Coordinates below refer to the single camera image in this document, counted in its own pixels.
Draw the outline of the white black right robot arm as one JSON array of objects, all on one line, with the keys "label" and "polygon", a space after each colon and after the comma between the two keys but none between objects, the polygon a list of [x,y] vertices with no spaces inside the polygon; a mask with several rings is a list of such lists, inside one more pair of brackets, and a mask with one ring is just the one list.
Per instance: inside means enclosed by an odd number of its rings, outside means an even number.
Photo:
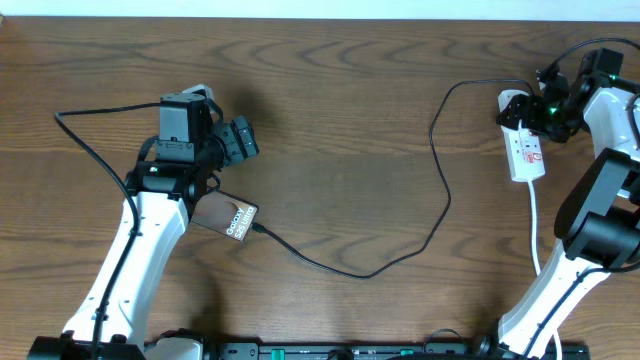
[{"label": "white black right robot arm", "polygon": [[498,97],[510,164],[540,159],[534,137],[565,143],[579,131],[590,134],[595,160],[558,210],[550,259],[494,333],[480,339],[479,354],[542,358],[593,287],[639,267],[639,213],[614,204],[618,197],[639,203],[639,86],[621,77],[622,62],[619,52],[592,50],[569,82],[553,61],[537,73],[541,95],[505,90]]}]

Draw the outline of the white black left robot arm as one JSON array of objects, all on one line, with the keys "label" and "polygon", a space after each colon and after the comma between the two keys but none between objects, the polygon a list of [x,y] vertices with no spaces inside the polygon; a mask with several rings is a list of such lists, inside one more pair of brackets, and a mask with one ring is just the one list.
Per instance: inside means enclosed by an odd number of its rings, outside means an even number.
[{"label": "white black left robot arm", "polygon": [[125,196],[118,231],[96,280],[57,337],[37,337],[31,359],[213,359],[203,336],[178,330],[147,342],[162,274],[191,222],[244,241],[258,206],[220,191],[218,171],[259,149],[244,116],[224,119],[212,90],[196,85],[156,103],[159,132],[116,181]]}]

